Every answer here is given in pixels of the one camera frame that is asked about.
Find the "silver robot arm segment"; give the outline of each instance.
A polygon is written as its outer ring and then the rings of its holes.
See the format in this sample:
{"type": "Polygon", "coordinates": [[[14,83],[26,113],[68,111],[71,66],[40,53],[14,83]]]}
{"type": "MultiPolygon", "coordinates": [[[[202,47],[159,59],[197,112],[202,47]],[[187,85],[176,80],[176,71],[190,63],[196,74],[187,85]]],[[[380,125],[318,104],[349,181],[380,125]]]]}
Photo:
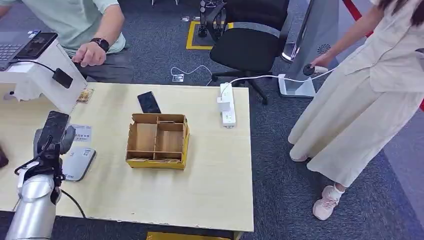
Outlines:
{"type": "Polygon", "coordinates": [[[71,148],[75,129],[69,116],[51,111],[43,129],[34,137],[34,158],[15,170],[19,175],[19,202],[6,240],[51,239],[56,204],[62,195],[61,154],[71,148]]]}

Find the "white dress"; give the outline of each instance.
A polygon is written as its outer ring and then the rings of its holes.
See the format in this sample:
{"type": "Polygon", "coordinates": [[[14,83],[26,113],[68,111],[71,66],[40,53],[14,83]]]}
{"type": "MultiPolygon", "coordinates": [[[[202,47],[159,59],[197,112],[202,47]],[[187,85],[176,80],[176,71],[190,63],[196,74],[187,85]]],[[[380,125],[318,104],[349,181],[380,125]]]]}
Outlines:
{"type": "Polygon", "coordinates": [[[349,187],[401,130],[424,98],[424,72],[416,49],[424,25],[411,26],[421,0],[410,0],[325,81],[291,130],[292,159],[311,157],[311,171],[349,187]]]}

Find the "white card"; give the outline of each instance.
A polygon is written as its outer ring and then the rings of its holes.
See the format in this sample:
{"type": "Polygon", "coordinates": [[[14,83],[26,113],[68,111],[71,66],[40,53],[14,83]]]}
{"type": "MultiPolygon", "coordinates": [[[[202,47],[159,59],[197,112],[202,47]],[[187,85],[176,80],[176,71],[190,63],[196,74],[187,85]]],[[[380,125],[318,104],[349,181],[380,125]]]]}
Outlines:
{"type": "Polygon", "coordinates": [[[92,127],[79,124],[71,124],[76,130],[74,142],[90,142],[92,140],[92,127]]]}

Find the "white power strip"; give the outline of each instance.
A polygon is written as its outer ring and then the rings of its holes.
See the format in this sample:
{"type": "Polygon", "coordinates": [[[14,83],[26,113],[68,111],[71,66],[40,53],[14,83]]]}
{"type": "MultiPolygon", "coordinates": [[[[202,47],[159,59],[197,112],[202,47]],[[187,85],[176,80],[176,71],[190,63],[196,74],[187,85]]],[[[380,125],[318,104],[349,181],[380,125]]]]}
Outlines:
{"type": "Polygon", "coordinates": [[[221,97],[218,97],[217,102],[222,114],[222,125],[231,129],[236,126],[236,110],[234,108],[233,86],[227,85],[228,83],[220,84],[221,97]]]}

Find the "office chair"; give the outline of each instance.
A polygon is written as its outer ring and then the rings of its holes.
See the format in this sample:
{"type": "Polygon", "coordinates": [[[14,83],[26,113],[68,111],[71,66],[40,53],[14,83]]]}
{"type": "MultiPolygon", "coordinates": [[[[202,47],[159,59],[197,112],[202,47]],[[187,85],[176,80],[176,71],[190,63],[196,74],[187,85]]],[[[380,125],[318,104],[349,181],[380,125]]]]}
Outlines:
{"type": "MultiPolygon", "coordinates": [[[[215,41],[210,51],[210,58],[219,64],[235,69],[235,71],[216,72],[212,80],[218,77],[256,77],[272,75],[270,72],[274,59],[279,57],[286,45],[291,26],[291,16],[288,17],[289,0],[227,0],[216,6],[206,17],[206,28],[215,41]],[[225,10],[225,21],[222,25],[222,35],[219,29],[214,29],[214,22],[221,18],[225,10]],[[228,23],[248,22],[266,25],[280,31],[279,37],[264,31],[248,28],[226,29],[228,23]]],[[[268,99],[254,79],[235,82],[248,82],[262,97],[262,103],[268,104],[268,99]]]]}

